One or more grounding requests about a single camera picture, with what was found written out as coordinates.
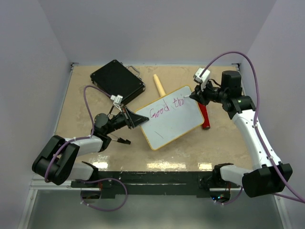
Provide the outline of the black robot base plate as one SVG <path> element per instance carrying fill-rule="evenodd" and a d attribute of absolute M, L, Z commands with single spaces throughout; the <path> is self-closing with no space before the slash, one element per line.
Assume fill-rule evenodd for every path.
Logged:
<path fill-rule="evenodd" d="M 129 195 L 181 195 L 208 198 L 213 189 L 224 190 L 228 187 L 225 182 L 212 181 L 211 171 L 97 171 L 90 181 L 99 182 L 88 184 L 73 181 L 72 188 L 81 190 L 102 188 L 101 198 L 114 198 L 124 195 L 123 186 L 112 179 L 121 181 Z"/>

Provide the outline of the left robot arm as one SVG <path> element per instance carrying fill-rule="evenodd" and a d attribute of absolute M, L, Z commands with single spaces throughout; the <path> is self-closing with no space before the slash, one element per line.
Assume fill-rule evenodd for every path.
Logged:
<path fill-rule="evenodd" d="M 123 107 L 109 118 L 108 114 L 95 116 L 91 134 L 85 137 L 63 138 L 54 135 L 47 142 L 32 164 L 32 171 L 45 178 L 45 182 L 61 185 L 68 179 L 82 180 L 88 187 L 98 184 L 97 168 L 89 163 L 75 164 L 78 155 L 98 153 L 107 149 L 112 139 L 108 136 L 123 127 L 134 129 L 149 118 Z"/>

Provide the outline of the yellow framed whiteboard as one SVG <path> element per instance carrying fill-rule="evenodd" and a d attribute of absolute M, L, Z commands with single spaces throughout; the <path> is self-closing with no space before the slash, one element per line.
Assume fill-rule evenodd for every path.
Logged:
<path fill-rule="evenodd" d="M 135 111 L 149 121 L 141 130 L 150 148 L 158 150 L 204 123 L 198 103 L 191 98 L 191 88 L 184 85 Z"/>

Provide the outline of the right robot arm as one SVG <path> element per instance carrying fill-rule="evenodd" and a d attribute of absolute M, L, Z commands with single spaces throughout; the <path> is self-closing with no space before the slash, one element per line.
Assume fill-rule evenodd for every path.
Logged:
<path fill-rule="evenodd" d="M 224 187 L 227 183 L 241 186 L 247 196 L 274 194 L 283 191 L 293 170 L 282 163 L 273 151 L 257 119 L 251 97 L 243 95 L 241 75 L 238 71 L 224 71 L 221 83 L 210 78 L 210 71 L 199 68 L 193 76 L 198 84 L 190 98 L 202 105 L 219 103 L 237 126 L 252 160 L 252 170 L 232 163 L 214 166 L 212 175 L 202 181 L 206 189 Z"/>

